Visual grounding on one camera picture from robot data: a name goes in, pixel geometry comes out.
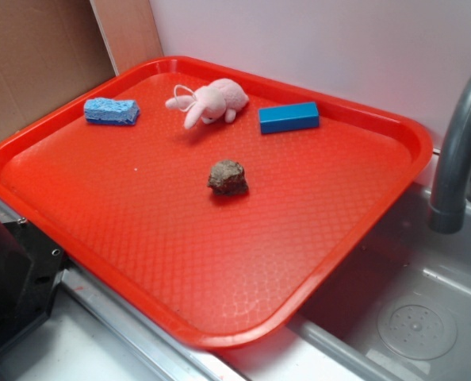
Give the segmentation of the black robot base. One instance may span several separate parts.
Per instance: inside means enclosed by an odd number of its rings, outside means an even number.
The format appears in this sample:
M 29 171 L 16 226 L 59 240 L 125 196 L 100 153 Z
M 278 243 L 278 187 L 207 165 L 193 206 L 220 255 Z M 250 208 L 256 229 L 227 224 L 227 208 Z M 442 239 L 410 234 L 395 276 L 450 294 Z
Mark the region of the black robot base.
M 50 317 L 63 254 L 33 223 L 0 221 L 0 353 Z

